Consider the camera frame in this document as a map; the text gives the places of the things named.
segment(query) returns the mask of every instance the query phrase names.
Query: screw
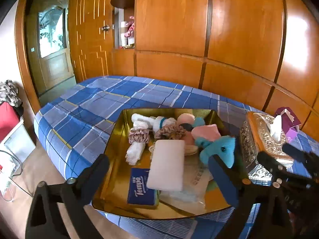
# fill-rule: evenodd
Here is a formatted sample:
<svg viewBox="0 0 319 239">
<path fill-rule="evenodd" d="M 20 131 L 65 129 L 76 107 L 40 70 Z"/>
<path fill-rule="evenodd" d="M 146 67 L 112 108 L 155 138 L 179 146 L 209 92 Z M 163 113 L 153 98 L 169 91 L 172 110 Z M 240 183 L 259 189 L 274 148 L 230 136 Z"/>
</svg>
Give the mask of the screw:
<svg viewBox="0 0 319 239">
<path fill-rule="evenodd" d="M 242 179 L 241 182 L 244 183 L 244 184 L 246 184 L 246 185 L 251 184 L 251 180 L 250 180 L 250 179 L 247 179 L 247 178 Z"/>
<path fill-rule="evenodd" d="M 279 189 L 280 188 L 280 184 L 278 182 L 273 182 L 272 186 L 274 186 L 275 188 Z"/>
<path fill-rule="evenodd" d="M 38 183 L 38 187 L 43 187 L 44 185 L 46 185 L 47 183 L 45 181 L 41 181 Z"/>
<path fill-rule="evenodd" d="M 71 178 L 68 178 L 68 179 L 66 180 L 66 183 L 67 183 L 67 184 L 74 184 L 76 181 L 77 181 L 76 178 L 71 177 Z"/>
</svg>

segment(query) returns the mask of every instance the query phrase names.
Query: door handle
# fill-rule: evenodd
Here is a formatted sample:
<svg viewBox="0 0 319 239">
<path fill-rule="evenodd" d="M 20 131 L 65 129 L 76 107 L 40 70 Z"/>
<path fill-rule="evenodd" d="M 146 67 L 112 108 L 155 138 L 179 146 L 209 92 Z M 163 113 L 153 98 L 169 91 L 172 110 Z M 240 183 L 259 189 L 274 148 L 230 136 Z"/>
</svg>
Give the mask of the door handle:
<svg viewBox="0 0 319 239">
<path fill-rule="evenodd" d="M 108 26 L 108 25 L 103 26 L 103 27 L 101 27 L 101 30 L 109 31 L 110 30 L 110 26 Z"/>
</svg>

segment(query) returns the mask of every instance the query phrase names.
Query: purple box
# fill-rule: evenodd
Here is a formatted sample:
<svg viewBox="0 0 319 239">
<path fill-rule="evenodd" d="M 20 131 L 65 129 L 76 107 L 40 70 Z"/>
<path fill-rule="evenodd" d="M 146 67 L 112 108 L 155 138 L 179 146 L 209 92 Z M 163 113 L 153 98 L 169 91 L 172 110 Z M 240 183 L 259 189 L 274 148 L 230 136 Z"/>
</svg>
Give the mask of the purple box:
<svg viewBox="0 0 319 239">
<path fill-rule="evenodd" d="M 290 142 L 297 136 L 301 122 L 289 107 L 278 108 L 275 117 L 277 115 L 281 115 L 282 130 Z"/>
</svg>

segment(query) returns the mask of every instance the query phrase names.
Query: doorway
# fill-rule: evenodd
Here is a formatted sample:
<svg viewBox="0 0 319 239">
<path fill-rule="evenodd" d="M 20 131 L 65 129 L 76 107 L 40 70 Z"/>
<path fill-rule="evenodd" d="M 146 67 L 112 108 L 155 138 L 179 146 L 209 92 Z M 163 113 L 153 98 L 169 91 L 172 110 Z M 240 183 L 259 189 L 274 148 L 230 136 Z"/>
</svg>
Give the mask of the doorway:
<svg viewBox="0 0 319 239">
<path fill-rule="evenodd" d="M 41 107 L 76 85 L 68 35 L 69 0 L 27 0 L 29 70 Z"/>
</svg>

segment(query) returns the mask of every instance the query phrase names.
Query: red cloth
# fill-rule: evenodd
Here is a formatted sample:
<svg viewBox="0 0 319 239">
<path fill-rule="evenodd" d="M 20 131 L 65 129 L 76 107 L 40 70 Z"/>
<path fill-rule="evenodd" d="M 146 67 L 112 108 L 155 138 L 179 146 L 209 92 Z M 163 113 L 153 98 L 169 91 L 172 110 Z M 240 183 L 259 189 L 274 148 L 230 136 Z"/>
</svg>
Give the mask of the red cloth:
<svg viewBox="0 0 319 239">
<path fill-rule="evenodd" d="M 0 141 L 19 123 L 14 108 L 7 102 L 0 105 Z"/>
</svg>

